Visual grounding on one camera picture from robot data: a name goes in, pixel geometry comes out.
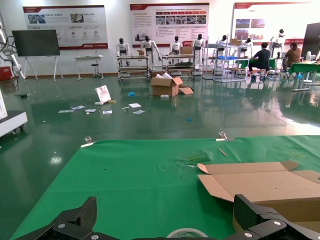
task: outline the black display screen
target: black display screen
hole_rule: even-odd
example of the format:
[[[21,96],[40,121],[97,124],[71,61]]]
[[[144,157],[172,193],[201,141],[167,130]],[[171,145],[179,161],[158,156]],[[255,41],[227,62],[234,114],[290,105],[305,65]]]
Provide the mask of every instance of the black display screen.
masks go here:
[[[12,31],[19,57],[59,56],[56,30]]]

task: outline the cardboard box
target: cardboard box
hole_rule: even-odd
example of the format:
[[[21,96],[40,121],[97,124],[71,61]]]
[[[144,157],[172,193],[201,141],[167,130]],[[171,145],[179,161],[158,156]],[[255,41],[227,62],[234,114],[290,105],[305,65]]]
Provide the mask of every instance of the cardboard box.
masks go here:
[[[181,55],[192,54],[192,53],[193,53],[193,48],[192,48],[192,46],[183,46],[183,47],[181,48],[181,52],[180,52]]]
[[[182,84],[180,77],[172,78],[169,74],[165,73],[151,79],[152,93],[155,96],[169,95],[173,97],[179,93],[179,85]]]
[[[292,171],[294,161],[198,164],[198,175],[211,196],[233,202],[243,194],[254,204],[275,209],[287,220],[320,232],[320,173]],[[236,231],[239,225],[233,221]]]

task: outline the wall poster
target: wall poster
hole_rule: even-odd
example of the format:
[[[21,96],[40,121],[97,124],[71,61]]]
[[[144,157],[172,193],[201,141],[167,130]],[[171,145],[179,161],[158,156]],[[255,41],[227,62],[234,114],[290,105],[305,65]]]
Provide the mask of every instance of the wall poster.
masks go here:
[[[233,9],[232,37],[251,38],[254,45],[270,42],[284,30],[285,44],[303,44],[310,2],[237,2]]]
[[[208,37],[209,3],[130,4],[131,40],[139,48],[148,35],[158,47],[168,47],[179,36],[183,46],[202,34]]]
[[[107,49],[104,5],[25,6],[28,30],[56,30],[61,50]]]

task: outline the open cardboard box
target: open cardboard box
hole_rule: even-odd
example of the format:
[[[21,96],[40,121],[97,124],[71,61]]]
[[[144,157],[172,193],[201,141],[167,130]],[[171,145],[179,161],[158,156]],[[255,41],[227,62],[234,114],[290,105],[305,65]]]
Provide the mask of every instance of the open cardboard box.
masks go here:
[[[198,175],[213,197],[233,202],[236,194],[279,212],[290,222],[320,233],[320,173],[292,171],[294,161],[198,164]],[[233,218],[233,227],[241,228]]]

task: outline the green epoxy floor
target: green epoxy floor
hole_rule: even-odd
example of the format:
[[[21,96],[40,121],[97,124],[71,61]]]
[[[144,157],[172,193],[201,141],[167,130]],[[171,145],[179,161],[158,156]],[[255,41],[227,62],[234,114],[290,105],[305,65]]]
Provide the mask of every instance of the green epoxy floor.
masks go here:
[[[220,131],[228,137],[320,135],[319,87],[292,93],[296,82],[221,85],[196,79],[184,84],[194,89],[193,95],[160,99],[151,96],[143,80],[125,80],[119,86],[116,77],[100,82],[28,79],[29,96],[22,100],[12,84],[1,83],[6,108],[26,111],[28,123],[25,132],[0,138],[0,239],[12,235],[86,136],[98,141],[217,138]],[[107,85],[116,104],[94,105],[94,88],[101,85]],[[122,109],[131,103],[139,103],[145,112]],[[58,113],[78,105],[97,111]],[[103,115],[103,110],[112,114]]]

